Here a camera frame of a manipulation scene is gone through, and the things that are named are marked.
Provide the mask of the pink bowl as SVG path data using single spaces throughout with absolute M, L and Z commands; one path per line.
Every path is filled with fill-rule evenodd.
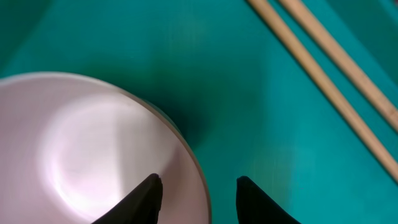
M 1 80 L 2 223 L 93 223 L 151 174 L 159 223 L 211 222 L 200 165 L 154 105 L 72 73 Z

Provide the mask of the teal plastic tray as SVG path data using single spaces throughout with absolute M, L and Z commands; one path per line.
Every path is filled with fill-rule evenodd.
M 150 101 L 193 149 L 214 223 L 249 176 L 302 223 L 396 223 L 397 184 L 245 1 L 2 1 L 1 76 L 61 71 Z

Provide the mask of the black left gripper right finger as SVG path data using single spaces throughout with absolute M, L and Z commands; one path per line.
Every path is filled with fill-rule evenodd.
M 300 224 L 249 177 L 237 178 L 236 212 L 239 224 Z

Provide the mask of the wooden chopstick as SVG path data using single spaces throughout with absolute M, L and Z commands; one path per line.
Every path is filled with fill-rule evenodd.
M 342 117 L 344 117 L 352 130 L 368 147 L 387 173 L 394 180 L 397 180 L 397 161 L 344 97 L 342 92 L 339 91 L 337 86 L 332 82 L 329 76 L 313 58 L 312 54 L 305 48 L 272 5 L 266 0 L 249 0 L 248 3 L 271 28 L 274 34 L 308 73 L 309 77 Z
M 323 24 L 301 0 L 280 0 L 281 5 L 307 31 L 355 87 L 377 109 L 384 119 L 397 129 L 397 108 L 349 56 Z

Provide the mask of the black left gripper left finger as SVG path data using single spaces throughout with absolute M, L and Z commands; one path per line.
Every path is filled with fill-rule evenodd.
M 92 224 L 157 224 L 162 196 L 161 178 L 151 174 Z

